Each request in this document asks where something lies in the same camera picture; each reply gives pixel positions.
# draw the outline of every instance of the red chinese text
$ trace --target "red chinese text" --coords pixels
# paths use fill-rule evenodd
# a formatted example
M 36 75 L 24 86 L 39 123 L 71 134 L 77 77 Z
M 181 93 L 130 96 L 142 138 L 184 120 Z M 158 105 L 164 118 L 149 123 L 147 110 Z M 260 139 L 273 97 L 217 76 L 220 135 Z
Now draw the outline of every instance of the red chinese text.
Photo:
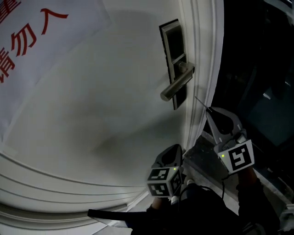
M 27 23 L 16 35 L 13 33 L 11 34 L 11 40 L 12 40 L 12 45 L 11 45 L 11 50 L 14 50 L 15 48 L 15 40 L 17 40 L 17 56 L 20 55 L 21 52 L 21 47 L 22 47 L 22 43 L 21 43 L 21 36 L 23 37 L 23 53 L 22 56 L 24 56 L 27 53 L 27 48 L 28 48 L 28 39 L 27 39 L 27 31 L 29 32 L 31 38 L 32 38 L 32 42 L 29 45 L 29 47 L 33 47 L 33 45 L 36 43 L 37 38 L 36 35 L 34 34 L 34 32 L 32 31 L 32 28 L 30 27 L 30 25 Z
M 19 4 L 17 0 L 4 0 L 0 4 L 0 23 L 12 12 Z
M 44 28 L 43 28 L 42 35 L 45 34 L 46 31 L 47 31 L 49 14 L 52 15 L 52 16 L 54 16 L 54 17 L 58 17 L 58 18 L 62 18 L 62 19 L 66 19 L 68 17 L 68 15 L 62 15 L 62 14 L 55 13 L 53 11 L 50 11 L 47 8 L 43 8 L 41 10 L 41 12 L 44 12 L 45 13 L 45 25 L 44 25 Z
M 5 52 L 4 48 L 0 51 L 0 71 L 2 74 L 0 75 L 0 82 L 4 82 L 4 76 L 8 77 L 8 71 L 13 70 L 15 67 L 14 63 L 8 56 L 8 52 Z

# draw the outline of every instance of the white door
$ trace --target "white door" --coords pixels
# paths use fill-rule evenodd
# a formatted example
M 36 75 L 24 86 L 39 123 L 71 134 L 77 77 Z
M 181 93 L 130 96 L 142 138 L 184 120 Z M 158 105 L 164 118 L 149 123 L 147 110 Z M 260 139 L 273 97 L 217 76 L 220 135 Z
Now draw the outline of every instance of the white door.
M 203 108 L 197 104 L 195 115 L 193 95 L 209 103 L 214 58 L 198 61 L 207 63 L 206 73 L 202 69 L 207 78 L 199 78 L 197 67 L 195 76 L 207 85 L 200 89 L 193 78 L 188 99 L 174 111 L 172 101 L 160 99 L 170 82 L 159 25 L 179 19 L 195 63 L 201 52 L 194 31 L 201 27 L 192 11 L 201 6 L 179 0 L 103 2 L 109 26 L 52 68 L 11 124 L 6 157 L 0 157 L 1 203 L 43 213 L 121 205 L 144 190 L 147 170 L 161 151 L 173 144 L 188 148 L 196 138 Z M 205 4 L 212 15 L 214 1 Z M 211 15 L 209 30 L 215 23 Z M 203 52 L 209 56 L 213 34 L 203 36 L 208 38 L 203 45 L 211 44 Z

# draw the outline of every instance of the door handle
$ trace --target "door handle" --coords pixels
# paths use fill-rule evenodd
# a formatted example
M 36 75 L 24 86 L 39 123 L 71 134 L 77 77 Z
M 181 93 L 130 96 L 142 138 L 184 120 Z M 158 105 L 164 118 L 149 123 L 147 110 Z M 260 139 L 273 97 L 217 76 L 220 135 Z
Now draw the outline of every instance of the door handle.
M 175 78 L 174 82 L 171 83 L 167 88 L 160 93 L 160 97 L 164 101 L 169 101 L 174 95 L 186 85 L 193 77 L 195 67 L 192 63 L 181 62 L 179 67 L 184 68 L 184 72 Z
M 170 77 L 170 85 L 161 92 L 160 97 L 164 101 L 173 99 L 176 110 L 187 97 L 185 85 L 192 79 L 195 67 L 187 62 L 180 22 L 173 20 L 159 26 L 159 29 Z

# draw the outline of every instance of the door molding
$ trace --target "door molding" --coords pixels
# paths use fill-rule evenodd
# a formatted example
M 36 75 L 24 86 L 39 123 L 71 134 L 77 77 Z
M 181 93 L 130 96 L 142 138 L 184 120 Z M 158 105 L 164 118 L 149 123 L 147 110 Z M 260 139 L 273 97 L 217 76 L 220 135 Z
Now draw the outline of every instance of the door molding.
M 205 108 L 194 96 L 210 106 L 215 92 L 221 64 L 224 6 L 223 1 L 219 0 L 179 0 L 179 5 L 187 58 L 189 62 L 195 64 L 194 77 L 187 86 L 184 148 L 188 150 L 195 144 L 206 122 Z M 132 202 L 109 210 L 129 211 L 147 195 L 146 191 L 142 191 Z M 86 213 L 36 213 L 4 205 L 0 205 L 0 226 L 1 224 L 23 230 L 63 229 L 64 231 L 64 229 L 83 228 L 85 231 L 90 228 L 96 232 L 106 227 L 87 217 Z

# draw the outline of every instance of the white sign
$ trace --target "white sign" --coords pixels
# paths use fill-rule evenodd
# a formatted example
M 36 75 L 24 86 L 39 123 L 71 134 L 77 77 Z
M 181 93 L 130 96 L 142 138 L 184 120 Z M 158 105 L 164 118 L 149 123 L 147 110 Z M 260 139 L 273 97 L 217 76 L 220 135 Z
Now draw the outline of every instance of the white sign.
M 102 0 L 0 3 L 0 142 L 42 75 L 107 23 Z

